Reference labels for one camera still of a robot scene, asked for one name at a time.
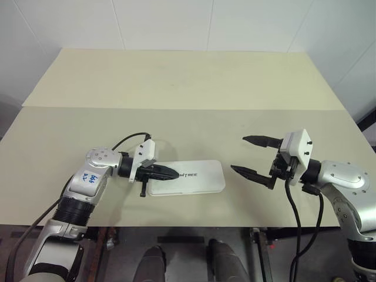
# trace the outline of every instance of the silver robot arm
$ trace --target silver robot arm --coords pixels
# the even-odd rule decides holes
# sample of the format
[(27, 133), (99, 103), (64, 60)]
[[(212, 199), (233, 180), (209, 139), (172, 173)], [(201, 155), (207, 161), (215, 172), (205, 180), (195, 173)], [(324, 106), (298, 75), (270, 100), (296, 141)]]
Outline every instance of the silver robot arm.
[(318, 172), (318, 161), (311, 160), (313, 163), (308, 165), (307, 174), (317, 175), (312, 185), (333, 206), (353, 256), (355, 275), (359, 281), (376, 281), (376, 192), (367, 172), (350, 163), (328, 160), (321, 163)]
[(305, 129), (286, 134), (284, 139), (246, 136), (261, 147), (278, 149), (266, 177), (246, 167), (231, 166), (245, 178), (273, 189), (276, 179), (303, 183), (303, 191), (322, 193), (331, 202), (341, 230), (348, 240), (358, 281), (376, 281), (376, 192), (367, 172), (350, 163), (310, 158), (312, 141)]
[(78, 241), (85, 236), (90, 214), (103, 194), (108, 177), (141, 181), (143, 190), (149, 179), (179, 177), (178, 172), (156, 165), (155, 161), (152, 139), (136, 148), (134, 158), (104, 147), (90, 150), (85, 164), (70, 179), (55, 214), (46, 222), (34, 244), (22, 282), (75, 281), (83, 256), (83, 247)]
[(85, 164), (74, 174), (59, 206), (42, 229), (24, 269), (24, 276), (53, 271), (75, 278), (83, 254), (76, 243), (84, 237), (91, 212), (111, 175), (117, 175), (122, 155), (107, 148), (90, 150)]

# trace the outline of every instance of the white wall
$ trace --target white wall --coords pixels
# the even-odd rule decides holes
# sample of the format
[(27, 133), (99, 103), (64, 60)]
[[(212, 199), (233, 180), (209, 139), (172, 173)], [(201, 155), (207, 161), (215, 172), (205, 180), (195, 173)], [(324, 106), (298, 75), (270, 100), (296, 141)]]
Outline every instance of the white wall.
[(355, 120), (376, 106), (374, 0), (0, 0), (0, 135), (61, 47), (306, 51)]

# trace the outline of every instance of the black cable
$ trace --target black cable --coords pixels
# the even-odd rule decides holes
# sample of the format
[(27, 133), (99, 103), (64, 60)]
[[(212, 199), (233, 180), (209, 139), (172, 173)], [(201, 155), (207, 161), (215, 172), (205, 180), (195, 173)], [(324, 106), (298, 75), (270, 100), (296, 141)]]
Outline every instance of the black cable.
[(135, 136), (138, 136), (138, 135), (145, 135), (145, 141), (147, 141), (148, 139), (150, 139), (151, 135), (148, 134), (147, 132), (138, 132), (138, 133), (134, 133), (134, 134), (131, 134), (127, 137), (125, 137), (123, 140), (121, 140), (118, 144), (116, 144), (112, 150), (114, 151), (117, 147), (119, 147), (124, 141), (127, 141), (128, 139), (132, 138), (132, 137), (135, 137)]
[(301, 257), (303, 254), (305, 254), (306, 252), (308, 252), (308, 250), (312, 247), (313, 243), (315, 242), (315, 239), (316, 239), (316, 237), (318, 235), (318, 232), (320, 231), (321, 220), (323, 219), (323, 213), (324, 213), (324, 198), (323, 198), (323, 195), (321, 193), (318, 194), (318, 197), (320, 199), (320, 209), (318, 211), (318, 216), (317, 216), (317, 222), (316, 222), (315, 231), (314, 231), (314, 233), (313, 233), (313, 235), (311, 237), (311, 240), (306, 245), (306, 247), (301, 252), (299, 252), (298, 256), (294, 257), (293, 262), (291, 264), (295, 264), (295, 262), (298, 259), (298, 257)]
[(296, 208), (296, 205), (294, 203), (293, 197), (291, 196), (290, 181), (291, 181), (290, 178), (286, 179), (286, 181), (284, 183), (284, 187), (285, 187), (285, 190), (286, 190), (286, 195), (287, 195), (288, 201), (290, 202), (290, 205), (293, 208), (293, 212), (294, 212), (295, 219), (296, 219), (296, 224), (297, 224), (297, 241), (296, 241), (296, 258), (297, 259), (295, 260), (294, 264), (291, 263), (291, 266), (290, 266), (290, 280), (289, 280), (290, 282), (295, 282), (296, 281), (297, 272), (298, 272), (298, 265), (299, 265), (301, 224), (300, 224), (300, 218), (299, 218), (299, 214), (298, 214), (298, 209)]
[(6, 264), (6, 274), (5, 274), (5, 282), (14, 282), (14, 268), (15, 268), (15, 263), (16, 263), (16, 256), (17, 256), (17, 251), (19, 247), (21, 246), (22, 242), (26, 239), (26, 237), (30, 234), (30, 232), (35, 228), (35, 226), (38, 225), (39, 222), (60, 202), (61, 197), (68, 186), (70, 180), (72, 179), (73, 175), (68, 179), (68, 181), (65, 183), (64, 188), (60, 194), (60, 198), (54, 202), (51, 207), (49, 207), (41, 216), (39, 216), (33, 223), (32, 225), (29, 226), (29, 228), (24, 232), (24, 234), (18, 239), (16, 244), (13, 246), (9, 257), (8, 257), (8, 262)]

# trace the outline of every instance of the floor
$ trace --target floor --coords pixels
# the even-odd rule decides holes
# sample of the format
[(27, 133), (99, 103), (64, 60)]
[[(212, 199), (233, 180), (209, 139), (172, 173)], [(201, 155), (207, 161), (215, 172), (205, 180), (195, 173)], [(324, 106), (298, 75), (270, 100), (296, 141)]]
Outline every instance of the floor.
[[(4, 280), (7, 256), (11, 247), (25, 230), (22, 226), (0, 225), (0, 281)], [(39, 230), (35, 230), (18, 254), (15, 278), (19, 281), (21, 270)], [(143, 253), (160, 245), (166, 253), (166, 282), (213, 281), (207, 264), (206, 246), (211, 238), (229, 244), (239, 256), (252, 281), (262, 281), (257, 246), (251, 244), (248, 229), (215, 227), (124, 227), (119, 232), (119, 244), (103, 252), (98, 282), (132, 282)], [(302, 244), (309, 240), (304, 236)], [(295, 238), (274, 241), (268, 253), (274, 282), (288, 281), (288, 269), (295, 249)], [(77, 281), (86, 281), (93, 241), (86, 241), (86, 254)], [(319, 234), (312, 249), (300, 261), (298, 280), (304, 282), (330, 282), (335, 276), (347, 282), (354, 281), (347, 243), (339, 231)]]

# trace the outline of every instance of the white rectangular case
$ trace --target white rectangular case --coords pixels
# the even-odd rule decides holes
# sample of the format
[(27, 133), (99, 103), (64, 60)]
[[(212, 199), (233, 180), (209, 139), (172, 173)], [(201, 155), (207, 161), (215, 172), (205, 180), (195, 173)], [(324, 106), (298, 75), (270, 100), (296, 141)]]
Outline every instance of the white rectangular case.
[(171, 196), (221, 192), (224, 181), (222, 165), (218, 160), (192, 160), (182, 162), (157, 162), (170, 167), (180, 176), (174, 180), (150, 179), (147, 191), (151, 196)]

